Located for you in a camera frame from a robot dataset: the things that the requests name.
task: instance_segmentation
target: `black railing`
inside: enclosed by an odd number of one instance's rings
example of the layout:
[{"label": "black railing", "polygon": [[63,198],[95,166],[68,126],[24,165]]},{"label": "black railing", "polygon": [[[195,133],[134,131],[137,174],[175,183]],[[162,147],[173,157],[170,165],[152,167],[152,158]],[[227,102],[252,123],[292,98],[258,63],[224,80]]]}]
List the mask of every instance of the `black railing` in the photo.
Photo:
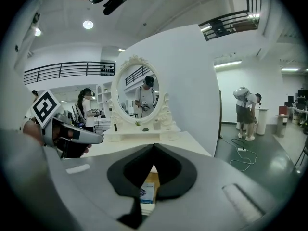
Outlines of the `black railing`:
[{"label": "black railing", "polygon": [[139,78],[140,76],[144,76],[146,73],[148,73],[150,71],[150,69],[148,67],[145,66],[141,66],[140,68],[138,68],[135,72],[133,72],[132,74],[130,74],[126,79],[126,85],[128,85],[131,82],[134,82],[137,78]]},{"label": "black railing", "polygon": [[51,64],[25,71],[24,83],[79,75],[113,76],[116,71],[115,63],[105,62],[68,62]]},{"label": "black railing", "polygon": [[258,29],[262,0],[246,0],[247,9],[225,14],[201,23],[205,39]]}]

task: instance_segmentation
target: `power strip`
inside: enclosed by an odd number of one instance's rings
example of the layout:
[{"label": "power strip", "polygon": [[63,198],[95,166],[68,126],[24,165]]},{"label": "power strip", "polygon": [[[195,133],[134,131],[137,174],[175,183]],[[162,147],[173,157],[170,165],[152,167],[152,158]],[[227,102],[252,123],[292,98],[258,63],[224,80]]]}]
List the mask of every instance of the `power strip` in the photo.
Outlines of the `power strip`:
[{"label": "power strip", "polygon": [[245,152],[245,151],[247,151],[246,149],[243,149],[243,148],[237,148],[237,151],[239,151],[239,152]]}]

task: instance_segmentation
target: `fluorescent light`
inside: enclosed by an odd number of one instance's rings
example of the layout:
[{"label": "fluorescent light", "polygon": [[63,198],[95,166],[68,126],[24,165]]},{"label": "fluorescent light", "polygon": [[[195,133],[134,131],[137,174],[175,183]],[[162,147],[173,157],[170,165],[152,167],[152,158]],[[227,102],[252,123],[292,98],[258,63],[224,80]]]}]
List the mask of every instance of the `fluorescent light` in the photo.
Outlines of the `fluorescent light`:
[{"label": "fluorescent light", "polygon": [[229,65],[235,65],[235,64],[240,64],[240,63],[242,63],[242,60],[238,60],[238,61],[235,61],[235,62],[229,62],[229,63],[225,63],[225,64],[217,64],[217,65],[214,65],[214,68],[229,66]]},{"label": "fluorescent light", "polygon": [[84,21],[82,25],[85,29],[91,29],[94,26],[92,21]]},{"label": "fluorescent light", "polygon": [[36,28],[34,35],[38,37],[39,35],[41,35],[41,33],[41,30],[39,28]]},{"label": "fluorescent light", "polygon": [[290,71],[290,72],[295,72],[297,71],[298,68],[283,68],[281,71]]},{"label": "fluorescent light", "polygon": [[208,30],[208,29],[211,29],[211,26],[207,26],[207,27],[205,27],[205,28],[202,28],[202,29],[201,29],[201,32],[204,32],[204,31],[206,31],[206,30]]},{"label": "fluorescent light", "polygon": [[255,13],[255,14],[250,14],[247,18],[259,18],[260,14],[259,13]]}]

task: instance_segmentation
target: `sneakers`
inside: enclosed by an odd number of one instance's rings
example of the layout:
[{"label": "sneakers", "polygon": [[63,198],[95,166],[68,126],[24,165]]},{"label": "sneakers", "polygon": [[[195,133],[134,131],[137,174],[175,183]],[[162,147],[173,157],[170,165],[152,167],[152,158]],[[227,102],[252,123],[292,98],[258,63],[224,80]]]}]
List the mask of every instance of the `sneakers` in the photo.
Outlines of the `sneakers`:
[{"label": "sneakers", "polygon": [[255,139],[255,137],[253,135],[251,135],[250,137],[246,137],[245,140],[247,141],[253,141]]}]

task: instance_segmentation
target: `woman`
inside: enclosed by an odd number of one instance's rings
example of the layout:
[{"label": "woman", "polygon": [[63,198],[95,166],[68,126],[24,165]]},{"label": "woman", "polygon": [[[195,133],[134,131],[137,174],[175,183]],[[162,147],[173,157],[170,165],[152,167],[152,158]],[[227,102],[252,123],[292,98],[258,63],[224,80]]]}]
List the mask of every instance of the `woman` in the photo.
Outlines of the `woman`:
[{"label": "woman", "polygon": [[100,115],[101,112],[92,112],[90,100],[92,99],[92,91],[90,88],[85,88],[78,95],[76,107],[80,110],[80,116],[85,123],[84,129],[94,132],[94,116]]}]

